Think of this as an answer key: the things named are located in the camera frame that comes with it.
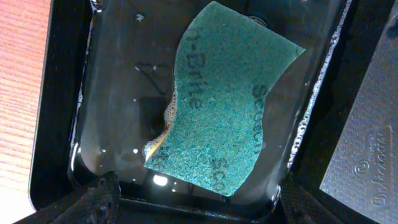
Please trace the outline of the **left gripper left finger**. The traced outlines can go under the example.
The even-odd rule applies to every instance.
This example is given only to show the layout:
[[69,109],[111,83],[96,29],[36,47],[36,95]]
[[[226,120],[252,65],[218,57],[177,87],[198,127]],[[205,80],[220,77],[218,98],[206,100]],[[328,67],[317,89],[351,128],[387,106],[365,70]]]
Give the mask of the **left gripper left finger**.
[[17,221],[16,224],[112,224],[118,217],[120,199],[119,179],[117,174],[111,171]]

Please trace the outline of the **green yellow sponge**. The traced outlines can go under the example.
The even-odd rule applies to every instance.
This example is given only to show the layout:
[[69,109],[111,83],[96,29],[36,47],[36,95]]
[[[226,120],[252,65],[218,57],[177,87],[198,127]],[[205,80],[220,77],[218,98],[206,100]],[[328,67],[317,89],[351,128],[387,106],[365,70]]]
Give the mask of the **green yellow sponge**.
[[192,20],[177,48],[165,131],[145,167],[232,196],[263,148],[264,101],[304,49],[216,1]]

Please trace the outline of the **rectangular black tray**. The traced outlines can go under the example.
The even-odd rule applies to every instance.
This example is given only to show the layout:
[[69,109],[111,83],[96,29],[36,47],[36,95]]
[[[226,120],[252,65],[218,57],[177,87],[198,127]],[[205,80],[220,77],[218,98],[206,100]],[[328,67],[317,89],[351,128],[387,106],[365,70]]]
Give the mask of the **rectangular black tray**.
[[396,1],[216,1],[301,46],[264,101],[263,148],[224,196],[145,167],[166,129],[180,40],[212,1],[52,1],[29,199],[35,212],[115,172],[115,223],[289,223],[280,200],[354,6]]

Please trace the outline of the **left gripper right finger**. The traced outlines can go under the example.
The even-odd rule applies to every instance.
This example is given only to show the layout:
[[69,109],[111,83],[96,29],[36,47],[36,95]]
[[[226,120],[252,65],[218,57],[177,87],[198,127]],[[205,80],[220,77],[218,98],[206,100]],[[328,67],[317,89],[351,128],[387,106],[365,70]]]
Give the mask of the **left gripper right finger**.
[[397,7],[354,6],[280,200],[289,223],[397,222]]

